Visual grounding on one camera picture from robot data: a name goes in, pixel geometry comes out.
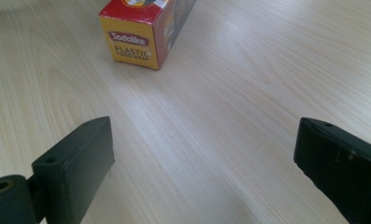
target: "cylindrical hole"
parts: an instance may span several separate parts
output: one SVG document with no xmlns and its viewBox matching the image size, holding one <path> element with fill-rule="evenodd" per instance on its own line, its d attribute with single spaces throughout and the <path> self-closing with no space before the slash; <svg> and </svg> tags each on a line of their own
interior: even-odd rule
<svg viewBox="0 0 371 224">
<path fill-rule="evenodd" d="M 13 180 L 11 179 L 7 179 L 7 180 L 1 180 L 0 181 L 0 193 L 10 189 L 11 187 L 13 187 Z"/>
<path fill-rule="evenodd" d="M 54 162 L 56 162 L 56 161 L 57 161 L 56 158 L 51 157 L 51 158 L 48 158 L 48 159 L 46 160 L 46 163 L 54 163 Z"/>
<path fill-rule="evenodd" d="M 3 190 L 5 188 L 7 188 L 8 186 L 9 186 L 8 182 L 2 182 L 2 183 L 0 183 L 0 190 Z"/>
</svg>

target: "red box top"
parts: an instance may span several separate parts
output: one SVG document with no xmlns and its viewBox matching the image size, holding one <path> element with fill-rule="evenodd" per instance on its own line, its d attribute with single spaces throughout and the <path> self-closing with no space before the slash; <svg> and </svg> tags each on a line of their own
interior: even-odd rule
<svg viewBox="0 0 371 224">
<path fill-rule="evenodd" d="M 111 0 L 100 16 L 123 21 L 153 24 L 171 0 Z"/>
</svg>

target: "cardboard box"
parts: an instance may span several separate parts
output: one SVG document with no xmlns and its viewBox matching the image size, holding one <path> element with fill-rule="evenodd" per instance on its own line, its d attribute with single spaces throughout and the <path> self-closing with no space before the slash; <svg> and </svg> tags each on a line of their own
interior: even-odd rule
<svg viewBox="0 0 371 224">
<path fill-rule="evenodd" d="M 111 0 L 100 12 L 115 61 L 160 69 L 195 0 Z"/>
</svg>

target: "sodalite box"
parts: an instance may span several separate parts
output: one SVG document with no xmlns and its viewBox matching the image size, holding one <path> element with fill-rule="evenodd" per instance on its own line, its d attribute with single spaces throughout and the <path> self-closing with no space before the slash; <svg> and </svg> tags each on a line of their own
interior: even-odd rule
<svg viewBox="0 0 371 224">
<path fill-rule="evenodd" d="M 195 0 L 111 0 L 100 12 L 115 61 L 160 69 Z"/>
</svg>

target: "wood grain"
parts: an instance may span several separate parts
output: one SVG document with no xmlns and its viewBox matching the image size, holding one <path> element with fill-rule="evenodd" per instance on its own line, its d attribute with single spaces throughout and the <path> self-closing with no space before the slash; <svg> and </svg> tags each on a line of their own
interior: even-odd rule
<svg viewBox="0 0 371 224">
<path fill-rule="evenodd" d="M 198 0 L 160 71 L 112 62 L 106 3 L 0 1 L 0 176 L 109 115 L 82 223 L 346 223 L 293 149 L 302 117 L 371 143 L 371 0 Z"/>
</svg>

